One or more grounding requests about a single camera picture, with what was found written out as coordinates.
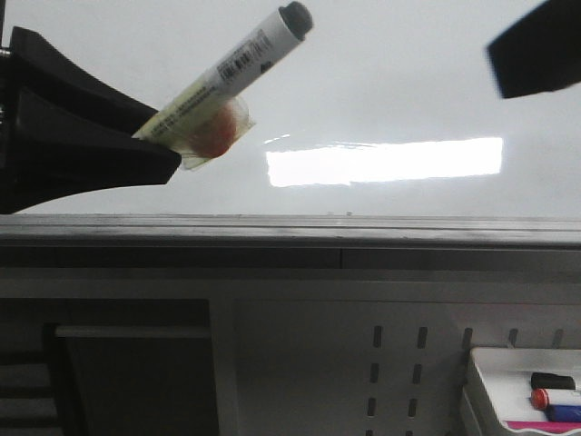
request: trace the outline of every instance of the metal frame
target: metal frame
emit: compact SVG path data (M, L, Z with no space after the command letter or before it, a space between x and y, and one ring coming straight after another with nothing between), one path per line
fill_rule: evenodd
M581 347L580 242L576 220L14 215L0 298L207 300L222 436L461 436L470 346Z

